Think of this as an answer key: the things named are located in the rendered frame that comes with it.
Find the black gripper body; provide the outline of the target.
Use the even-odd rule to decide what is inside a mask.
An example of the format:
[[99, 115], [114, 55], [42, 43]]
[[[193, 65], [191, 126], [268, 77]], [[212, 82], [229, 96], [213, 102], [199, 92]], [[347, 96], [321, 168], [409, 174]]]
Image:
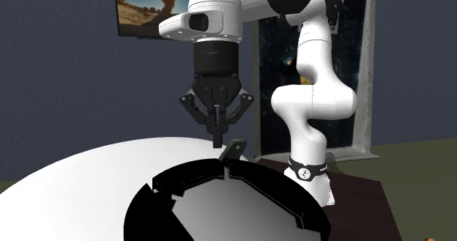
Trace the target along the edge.
[[230, 105], [240, 91], [239, 44], [203, 41], [193, 45], [192, 90], [204, 105]]

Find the white round table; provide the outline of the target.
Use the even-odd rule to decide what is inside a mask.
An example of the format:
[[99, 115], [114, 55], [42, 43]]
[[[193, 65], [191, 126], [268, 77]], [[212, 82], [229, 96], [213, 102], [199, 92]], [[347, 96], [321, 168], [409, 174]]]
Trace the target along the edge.
[[123, 241], [125, 214], [141, 187], [170, 167], [222, 151], [204, 139], [162, 137], [59, 160], [0, 194], [0, 241]]

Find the grey framed dark picture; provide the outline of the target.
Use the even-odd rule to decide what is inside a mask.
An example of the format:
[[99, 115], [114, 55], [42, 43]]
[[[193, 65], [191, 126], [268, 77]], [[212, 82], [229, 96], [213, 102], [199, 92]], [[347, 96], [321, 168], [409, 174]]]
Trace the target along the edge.
[[[373, 159], [371, 152], [376, 0], [345, 0], [330, 21], [332, 66], [335, 74], [357, 94], [358, 107], [349, 119], [312, 119], [312, 127], [327, 139], [327, 161]], [[299, 30], [283, 28], [275, 18], [258, 20], [253, 27], [254, 156], [286, 162], [289, 131], [273, 112], [270, 98], [282, 85], [298, 84], [292, 67]]]

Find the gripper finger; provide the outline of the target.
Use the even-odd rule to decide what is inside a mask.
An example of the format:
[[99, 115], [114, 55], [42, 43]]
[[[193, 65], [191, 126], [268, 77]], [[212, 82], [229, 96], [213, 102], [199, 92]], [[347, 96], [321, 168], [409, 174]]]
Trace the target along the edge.
[[223, 135], [228, 132], [229, 125], [236, 124], [255, 100], [253, 95], [248, 94], [243, 89], [241, 89], [239, 92], [239, 105], [231, 114], [227, 115], [226, 108], [229, 104], [229, 100], [226, 89], [220, 90], [220, 97], [222, 100], [220, 101], [218, 107], [218, 148], [222, 147]]
[[206, 127], [206, 131], [212, 135], [213, 147], [218, 148], [218, 125], [216, 121], [215, 107], [210, 106], [207, 114], [204, 114], [196, 106], [194, 94], [191, 92], [181, 96], [179, 102], [199, 125], [204, 125]]

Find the black round bowl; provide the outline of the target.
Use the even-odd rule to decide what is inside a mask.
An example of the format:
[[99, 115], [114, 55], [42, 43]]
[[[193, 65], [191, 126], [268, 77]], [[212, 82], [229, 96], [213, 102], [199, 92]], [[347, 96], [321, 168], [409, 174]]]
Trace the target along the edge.
[[317, 201], [284, 175], [234, 159], [194, 160], [145, 184], [123, 241], [329, 241]]

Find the desert landscape wall picture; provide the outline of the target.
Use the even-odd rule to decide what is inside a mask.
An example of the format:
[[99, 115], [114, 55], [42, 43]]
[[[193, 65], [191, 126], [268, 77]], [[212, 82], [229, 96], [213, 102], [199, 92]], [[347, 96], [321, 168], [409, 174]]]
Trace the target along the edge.
[[116, 0], [117, 31], [120, 37], [161, 40], [159, 24], [187, 11], [189, 0]]

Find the dark brown robot stand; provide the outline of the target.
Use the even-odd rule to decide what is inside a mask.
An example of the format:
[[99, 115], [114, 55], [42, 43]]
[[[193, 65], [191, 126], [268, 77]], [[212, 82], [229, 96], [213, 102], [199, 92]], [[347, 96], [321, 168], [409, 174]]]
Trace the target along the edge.
[[329, 241], [403, 241], [381, 182], [329, 171]]

